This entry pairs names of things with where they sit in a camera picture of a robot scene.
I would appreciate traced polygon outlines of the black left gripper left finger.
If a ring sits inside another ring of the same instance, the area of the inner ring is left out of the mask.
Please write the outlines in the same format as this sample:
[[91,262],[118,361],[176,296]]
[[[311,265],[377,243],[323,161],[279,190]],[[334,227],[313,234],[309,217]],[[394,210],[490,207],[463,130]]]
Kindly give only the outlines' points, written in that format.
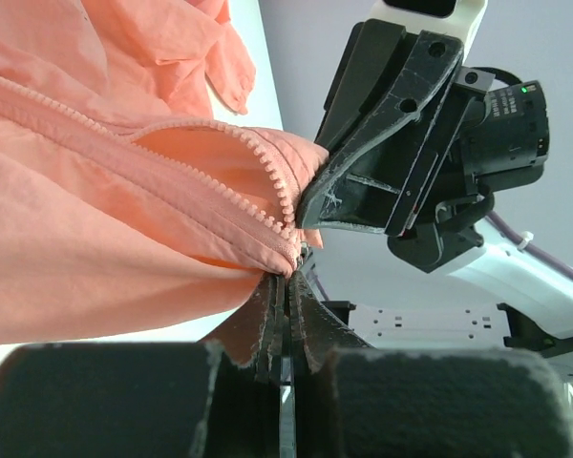
[[276,457],[285,282],[196,343],[35,343],[0,364],[0,457]]

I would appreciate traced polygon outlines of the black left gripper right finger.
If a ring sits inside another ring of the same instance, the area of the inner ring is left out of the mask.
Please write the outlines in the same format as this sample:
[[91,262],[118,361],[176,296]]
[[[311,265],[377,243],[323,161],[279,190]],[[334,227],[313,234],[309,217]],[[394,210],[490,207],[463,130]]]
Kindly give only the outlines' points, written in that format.
[[300,457],[573,457],[573,412],[539,356],[375,349],[288,283]]

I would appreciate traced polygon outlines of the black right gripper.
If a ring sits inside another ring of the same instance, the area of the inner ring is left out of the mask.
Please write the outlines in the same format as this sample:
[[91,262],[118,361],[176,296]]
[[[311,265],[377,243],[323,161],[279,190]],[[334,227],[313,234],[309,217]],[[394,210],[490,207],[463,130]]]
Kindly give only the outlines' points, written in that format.
[[[397,237],[389,250],[423,272],[483,246],[476,225],[495,194],[542,176],[549,124],[538,81],[462,62],[449,35],[378,19],[352,28],[315,138],[329,159],[299,227]],[[464,115],[461,82],[484,90]]]

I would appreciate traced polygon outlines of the pink zip-up hooded jacket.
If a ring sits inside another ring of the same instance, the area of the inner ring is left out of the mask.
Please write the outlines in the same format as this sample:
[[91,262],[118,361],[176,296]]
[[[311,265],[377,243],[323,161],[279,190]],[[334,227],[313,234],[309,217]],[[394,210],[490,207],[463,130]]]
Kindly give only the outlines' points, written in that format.
[[0,344],[231,310],[321,245],[327,151],[212,113],[255,76],[225,1],[0,1]]

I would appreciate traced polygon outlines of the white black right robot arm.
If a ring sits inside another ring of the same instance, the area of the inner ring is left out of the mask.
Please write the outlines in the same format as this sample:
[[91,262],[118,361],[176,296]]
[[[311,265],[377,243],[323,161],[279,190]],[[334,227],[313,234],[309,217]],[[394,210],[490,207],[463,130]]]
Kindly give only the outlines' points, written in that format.
[[538,81],[466,64],[485,10],[378,1],[353,27],[316,135],[329,160],[297,222],[380,236],[442,284],[437,302],[358,308],[370,344],[530,350],[573,383],[573,267],[495,210],[543,174],[546,100]]

